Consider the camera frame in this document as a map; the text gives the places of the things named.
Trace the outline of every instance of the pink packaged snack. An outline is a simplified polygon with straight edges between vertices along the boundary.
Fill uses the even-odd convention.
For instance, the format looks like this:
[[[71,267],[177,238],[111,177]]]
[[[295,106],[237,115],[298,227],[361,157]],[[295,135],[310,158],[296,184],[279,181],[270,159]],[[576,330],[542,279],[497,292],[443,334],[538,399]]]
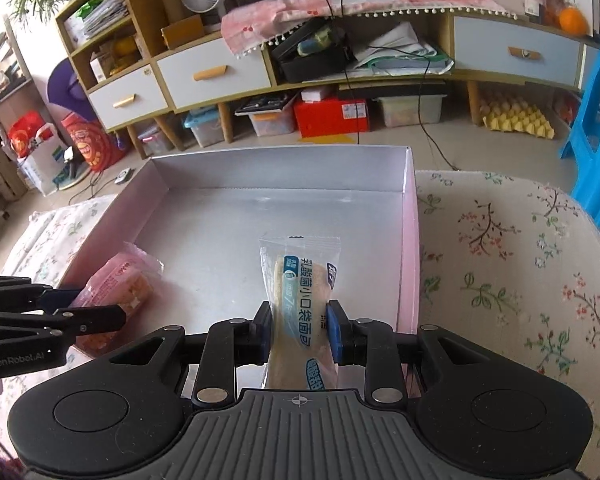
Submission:
[[[126,319],[152,295],[164,266],[133,244],[125,243],[122,251],[110,259],[87,282],[71,308],[118,304]],[[79,337],[77,345],[89,354],[103,354],[115,332]]]

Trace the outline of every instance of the red shoe box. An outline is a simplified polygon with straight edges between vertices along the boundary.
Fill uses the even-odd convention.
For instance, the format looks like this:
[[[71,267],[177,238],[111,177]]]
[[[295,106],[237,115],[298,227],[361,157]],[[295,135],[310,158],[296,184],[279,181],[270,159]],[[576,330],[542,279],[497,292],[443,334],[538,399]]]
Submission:
[[[369,131],[369,116],[364,99],[346,101],[330,97],[315,103],[296,101],[294,112],[298,129],[303,137]]]

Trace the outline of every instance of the pink checkered cloth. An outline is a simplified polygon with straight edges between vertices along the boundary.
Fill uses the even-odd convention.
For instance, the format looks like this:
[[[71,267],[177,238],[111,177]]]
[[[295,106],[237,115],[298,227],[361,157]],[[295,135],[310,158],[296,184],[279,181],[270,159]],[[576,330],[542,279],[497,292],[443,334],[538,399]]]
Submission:
[[[337,16],[352,16],[362,12],[406,9],[458,9],[501,12],[509,11],[493,0],[329,0]],[[241,54],[258,47],[296,25],[315,16],[330,16],[325,0],[262,0],[238,7],[222,18],[222,37],[231,52]]]

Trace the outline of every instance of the floor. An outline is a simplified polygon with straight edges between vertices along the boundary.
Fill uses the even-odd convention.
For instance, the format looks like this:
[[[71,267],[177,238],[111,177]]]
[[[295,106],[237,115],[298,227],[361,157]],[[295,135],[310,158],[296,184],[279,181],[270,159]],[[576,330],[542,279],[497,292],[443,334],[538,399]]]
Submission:
[[[295,144],[299,134],[290,134],[276,137],[257,137],[249,131],[247,125],[243,126],[244,133],[238,133],[233,144],[224,142],[207,148],[218,150],[223,148],[243,148],[247,146],[272,146]],[[576,167],[573,159],[559,160],[557,152],[563,139],[545,140],[536,139],[526,134],[512,134],[490,132],[485,128],[478,128],[471,124],[464,114],[456,117],[447,117],[440,124],[427,125],[427,131],[439,144],[445,156],[452,164],[467,171],[494,171],[537,180],[544,184],[570,190],[576,177]],[[392,144],[411,146],[417,170],[448,170],[435,147],[427,142],[427,138],[419,126],[403,126],[400,128],[382,128],[360,135],[361,144]],[[195,145],[189,151],[200,148]],[[131,152],[112,168],[109,168],[101,183],[113,179],[121,170],[134,168],[139,170],[142,161],[136,152]],[[88,181],[79,184],[74,189],[56,192],[49,197],[43,197],[32,191],[16,203],[8,207],[11,215],[0,226],[0,270],[4,265],[11,248],[26,229],[29,216],[34,211],[47,211],[72,203],[87,200],[90,192],[85,190],[78,197],[74,195],[88,187]],[[119,193],[124,186],[116,186],[112,182],[107,184],[99,195]]]

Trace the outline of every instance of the clear plastic wrapper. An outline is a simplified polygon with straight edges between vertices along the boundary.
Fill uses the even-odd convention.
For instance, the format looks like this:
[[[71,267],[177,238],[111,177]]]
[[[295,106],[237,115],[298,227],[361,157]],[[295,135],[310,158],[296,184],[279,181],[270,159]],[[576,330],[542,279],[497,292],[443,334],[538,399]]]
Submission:
[[[339,259],[339,238],[260,240],[262,275],[273,314],[264,388],[336,388],[338,373],[327,334],[326,304]]]
[[[164,266],[160,260],[135,245],[125,243],[122,251],[90,277],[87,285],[73,300],[71,308],[117,304],[126,319],[154,293]],[[102,354],[115,332],[92,334],[78,338],[78,346],[89,354]]]

